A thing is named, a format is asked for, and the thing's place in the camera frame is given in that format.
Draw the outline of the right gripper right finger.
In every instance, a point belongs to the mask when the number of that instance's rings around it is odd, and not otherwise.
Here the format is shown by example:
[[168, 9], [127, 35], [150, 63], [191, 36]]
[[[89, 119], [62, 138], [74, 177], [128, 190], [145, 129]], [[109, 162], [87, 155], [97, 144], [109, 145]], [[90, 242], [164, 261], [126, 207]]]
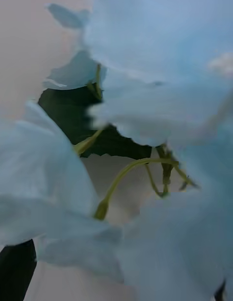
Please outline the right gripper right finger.
[[215, 301], [224, 301], [225, 300], [225, 285], [226, 281], [222, 283], [222, 285], [219, 287], [219, 289], [216, 291], [214, 295]]

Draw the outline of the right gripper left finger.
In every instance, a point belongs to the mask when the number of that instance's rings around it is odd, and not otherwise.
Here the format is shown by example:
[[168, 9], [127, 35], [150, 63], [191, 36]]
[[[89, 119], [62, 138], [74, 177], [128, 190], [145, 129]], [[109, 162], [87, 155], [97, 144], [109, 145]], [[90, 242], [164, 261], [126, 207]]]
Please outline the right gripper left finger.
[[36, 264], [36, 253], [32, 240], [2, 249], [0, 252], [1, 301], [24, 300]]

